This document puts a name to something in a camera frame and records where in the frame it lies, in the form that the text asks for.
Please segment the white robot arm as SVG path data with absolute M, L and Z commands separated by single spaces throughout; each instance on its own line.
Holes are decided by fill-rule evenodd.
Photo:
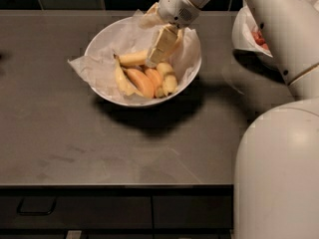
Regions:
M 159 0 L 150 28 L 188 26 L 210 0 Z M 293 102 L 245 132 L 234 167 L 234 239 L 319 239 L 319 12 L 309 0 L 245 0 Z

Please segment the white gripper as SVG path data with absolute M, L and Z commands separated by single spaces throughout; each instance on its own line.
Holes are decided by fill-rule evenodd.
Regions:
M 142 16 L 139 21 L 142 29 L 169 23 L 154 33 L 146 58 L 148 67 L 155 68 L 173 53 L 181 38 L 181 28 L 188 27 L 199 12 L 189 0 L 159 0 Z

